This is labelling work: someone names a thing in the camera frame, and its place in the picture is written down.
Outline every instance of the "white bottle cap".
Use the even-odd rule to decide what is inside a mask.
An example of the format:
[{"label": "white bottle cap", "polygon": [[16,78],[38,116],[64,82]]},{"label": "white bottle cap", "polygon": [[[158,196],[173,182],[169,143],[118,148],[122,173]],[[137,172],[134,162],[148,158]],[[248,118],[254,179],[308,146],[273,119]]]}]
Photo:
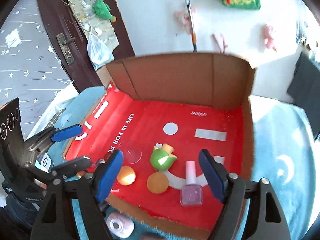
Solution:
[{"label": "white bottle cap", "polygon": [[196,180],[196,163],[194,161],[186,162],[186,184],[197,184]]}]

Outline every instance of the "cardboard box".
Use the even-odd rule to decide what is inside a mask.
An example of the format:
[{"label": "cardboard box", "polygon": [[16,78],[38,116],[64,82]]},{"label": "cardboard box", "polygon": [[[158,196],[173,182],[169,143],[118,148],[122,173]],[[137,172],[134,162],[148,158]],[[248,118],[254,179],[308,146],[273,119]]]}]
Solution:
[{"label": "cardboard box", "polygon": [[[111,62],[97,71],[102,83],[111,80],[135,100],[212,106],[243,111],[243,161],[240,176],[250,179],[253,165],[253,128],[248,96],[254,69],[244,59],[215,53],[179,53],[128,58]],[[118,210],[177,236],[207,239],[210,232],[173,221],[150,217],[145,211],[110,195]]]}]

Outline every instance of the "star pattern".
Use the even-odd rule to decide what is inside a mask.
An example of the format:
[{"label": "star pattern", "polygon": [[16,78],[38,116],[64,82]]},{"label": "star pattern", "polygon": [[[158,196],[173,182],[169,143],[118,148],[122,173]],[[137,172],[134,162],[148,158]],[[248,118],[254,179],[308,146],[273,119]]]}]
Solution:
[{"label": "star pattern", "polygon": [[[8,35],[15,29],[18,38],[24,40],[9,48],[6,41],[10,41]],[[0,107],[19,98],[21,129],[26,139],[55,98],[54,92],[64,89],[64,81],[69,82],[69,78],[60,69],[58,56],[48,51],[52,44],[42,26],[36,0],[20,0],[16,4],[0,29],[0,37]]]}]

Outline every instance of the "camera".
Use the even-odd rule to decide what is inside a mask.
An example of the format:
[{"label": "camera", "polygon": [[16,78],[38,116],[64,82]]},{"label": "camera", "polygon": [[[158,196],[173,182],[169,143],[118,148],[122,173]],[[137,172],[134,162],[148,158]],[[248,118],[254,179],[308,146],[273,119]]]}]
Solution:
[{"label": "camera", "polygon": [[106,224],[110,232],[120,238],[128,238],[134,230],[133,221],[117,212],[108,216]]}]

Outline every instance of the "green stuffed toy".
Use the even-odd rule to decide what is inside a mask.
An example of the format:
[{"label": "green stuffed toy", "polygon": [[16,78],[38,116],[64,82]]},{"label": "green stuffed toy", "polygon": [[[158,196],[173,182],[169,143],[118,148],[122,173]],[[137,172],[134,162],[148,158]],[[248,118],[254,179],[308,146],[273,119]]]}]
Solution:
[{"label": "green stuffed toy", "polygon": [[110,7],[105,4],[103,0],[95,1],[93,11],[96,13],[96,15],[102,19],[107,19],[114,23],[117,19],[115,16],[111,15],[110,10]]}]

